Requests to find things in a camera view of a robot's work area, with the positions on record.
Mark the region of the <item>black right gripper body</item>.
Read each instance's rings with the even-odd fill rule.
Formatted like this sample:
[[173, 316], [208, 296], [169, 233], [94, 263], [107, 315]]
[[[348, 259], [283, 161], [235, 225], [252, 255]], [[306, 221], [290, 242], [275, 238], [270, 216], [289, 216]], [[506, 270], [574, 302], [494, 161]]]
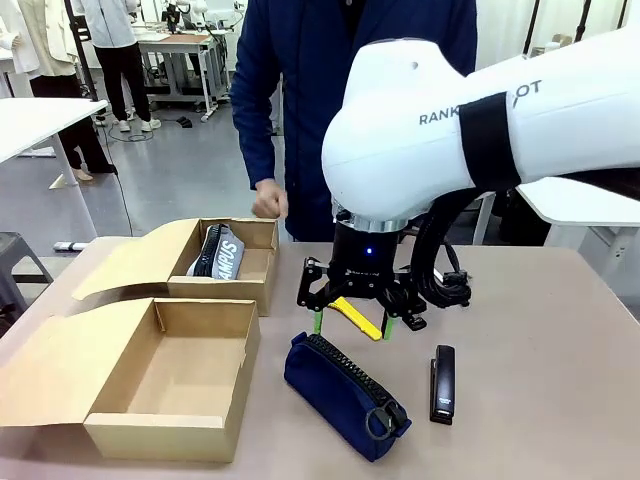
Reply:
[[377, 298], [395, 280], [398, 232], [364, 232], [335, 227], [328, 288], [338, 297]]

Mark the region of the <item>person's right hand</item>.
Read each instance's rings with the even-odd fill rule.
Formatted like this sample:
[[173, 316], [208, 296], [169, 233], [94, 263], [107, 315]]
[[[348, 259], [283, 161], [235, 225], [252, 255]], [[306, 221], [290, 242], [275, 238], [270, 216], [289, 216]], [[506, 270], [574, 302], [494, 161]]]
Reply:
[[274, 180], [264, 179], [256, 183], [256, 198], [252, 213], [258, 218], [279, 219], [288, 215], [286, 191]]

